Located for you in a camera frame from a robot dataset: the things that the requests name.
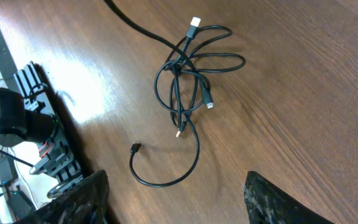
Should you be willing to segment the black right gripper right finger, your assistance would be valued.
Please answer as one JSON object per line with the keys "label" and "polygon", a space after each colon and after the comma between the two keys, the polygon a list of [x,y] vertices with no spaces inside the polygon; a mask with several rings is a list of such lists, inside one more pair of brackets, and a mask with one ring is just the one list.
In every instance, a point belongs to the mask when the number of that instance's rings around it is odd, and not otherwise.
{"label": "black right gripper right finger", "polygon": [[330,223],[256,171],[247,173],[244,202],[250,224]]}

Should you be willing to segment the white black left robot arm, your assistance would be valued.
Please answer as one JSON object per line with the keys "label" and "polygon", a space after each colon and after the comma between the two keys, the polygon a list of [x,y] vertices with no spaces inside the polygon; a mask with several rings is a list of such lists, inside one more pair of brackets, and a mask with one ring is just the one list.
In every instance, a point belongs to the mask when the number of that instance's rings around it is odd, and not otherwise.
{"label": "white black left robot arm", "polygon": [[20,94],[0,88],[0,145],[13,147],[24,141],[43,143],[53,139],[58,130],[54,115],[27,110]]}

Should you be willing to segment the black aluminium mounting rail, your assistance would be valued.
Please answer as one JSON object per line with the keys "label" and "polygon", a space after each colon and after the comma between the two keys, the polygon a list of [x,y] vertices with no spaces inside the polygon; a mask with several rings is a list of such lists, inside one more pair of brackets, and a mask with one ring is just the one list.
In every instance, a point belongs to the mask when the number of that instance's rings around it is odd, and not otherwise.
{"label": "black aluminium mounting rail", "polygon": [[52,90],[40,65],[29,62],[14,74],[24,108],[30,116],[27,141],[39,147],[40,160],[29,173],[47,174],[60,184],[73,184],[84,179],[74,148],[55,108]]}

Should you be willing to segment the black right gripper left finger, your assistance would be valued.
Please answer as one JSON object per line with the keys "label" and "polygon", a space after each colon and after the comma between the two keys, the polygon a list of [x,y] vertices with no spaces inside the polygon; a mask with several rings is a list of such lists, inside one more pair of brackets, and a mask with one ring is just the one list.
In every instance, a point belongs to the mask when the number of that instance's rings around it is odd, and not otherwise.
{"label": "black right gripper left finger", "polygon": [[103,224],[108,197],[107,173],[98,170],[16,224]]}

